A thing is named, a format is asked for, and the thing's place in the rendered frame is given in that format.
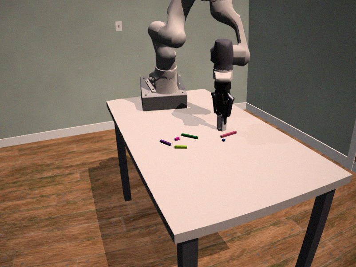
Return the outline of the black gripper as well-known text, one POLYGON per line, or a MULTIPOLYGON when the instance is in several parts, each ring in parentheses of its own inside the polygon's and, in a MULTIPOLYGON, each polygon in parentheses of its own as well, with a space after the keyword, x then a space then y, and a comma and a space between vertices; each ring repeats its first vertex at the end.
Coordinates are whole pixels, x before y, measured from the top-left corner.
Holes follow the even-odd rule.
POLYGON ((230 117, 233 101, 235 98, 231 97, 230 89, 231 82, 215 82, 215 92, 211 93, 213 99, 214 113, 217 114, 217 129, 221 131, 226 130, 227 117, 230 117))

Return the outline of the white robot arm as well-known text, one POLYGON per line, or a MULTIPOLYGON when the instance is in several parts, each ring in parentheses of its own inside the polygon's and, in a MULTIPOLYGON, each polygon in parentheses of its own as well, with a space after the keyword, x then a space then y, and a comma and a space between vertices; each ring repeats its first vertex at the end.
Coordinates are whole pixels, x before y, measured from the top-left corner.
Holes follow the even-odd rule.
MULTIPOLYGON (((156 53, 156 68, 145 81, 152 93, 172 94, 179 89, 176 52, 173 48, 183 46, 186 41, 185 21, 194 1, 172 0, 167 9, 167 23, 155 21, 148 27, 156 53)), ((229 39, 217 39, 215 47, 210 49, 211 61, 215 62, 213 79, 215 82, 230 82, 233 79, 233 65, 245 66, 250 59, 240 15, 233 9, 232 0, 201 1, 209 1, 212 17, 231 26, 236 32, 237 45, 233 45, 229 39)))

